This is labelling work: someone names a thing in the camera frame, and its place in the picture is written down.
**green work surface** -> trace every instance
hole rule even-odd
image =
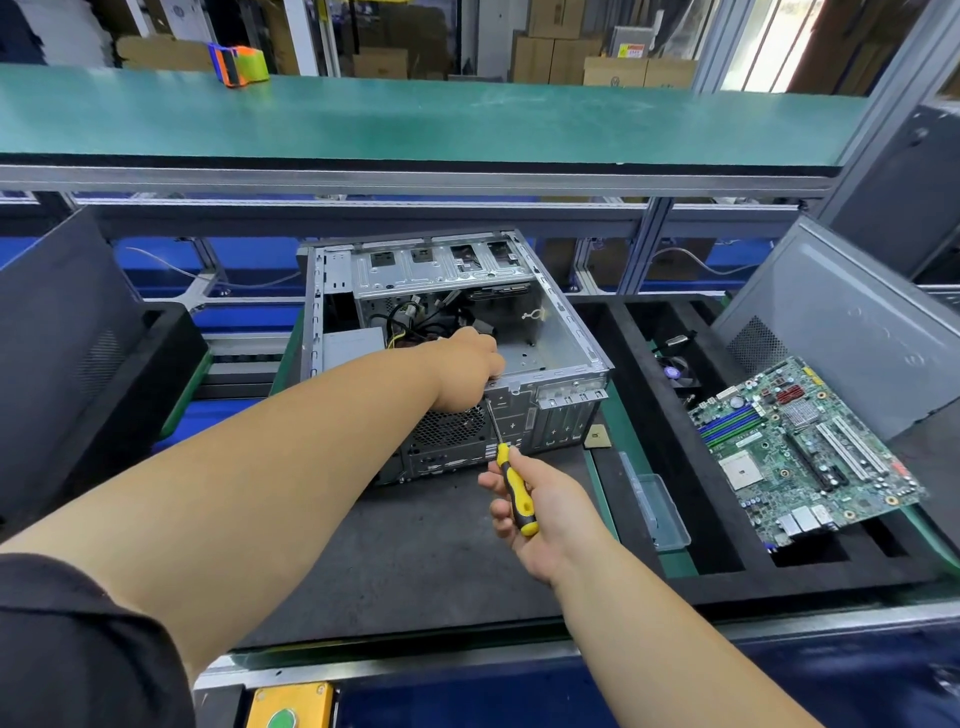
[[[0,98],[0,162],[3,155],[26,156],[8,163],[93,155],[746,166],[775,173],[835,166],[866,103],[292,76],[231,89],[212,73],[9,63],[0,64]]]

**yellow screwdriver handle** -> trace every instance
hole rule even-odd
[[[514,523],[520,533],[530,538],[540,532],[540,524],[537,523],[537,515],[534,513],[534,500],[530,497],[523,476],[510,467],[509,455],[509,445],[500,443],[496,446],[496,464],[503,473],[503,483],[514,508]]]

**black sleeve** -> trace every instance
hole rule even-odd
[[[60,561],[0,556],[0,726],[194,723],[186,673],[163,627]]]

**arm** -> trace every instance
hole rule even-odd
[[[553,587],[623,728],[820,726],[613,539],[579,483],[516,449],[510,463],[531,489],[540,533],[520,536],[502,498],[491,504],[493,527],[524,567]],[[480,484],[504,495],[495,464]]]
[[[86,573],[159,621],[191,682],[267,617],[427,409],[503,371],[472,328],[337,367],[170,448],[0,546]]]

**green button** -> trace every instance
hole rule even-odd
[[[289,708],[279,710],[271,716],[267,728],[297,728],[297,714]]]

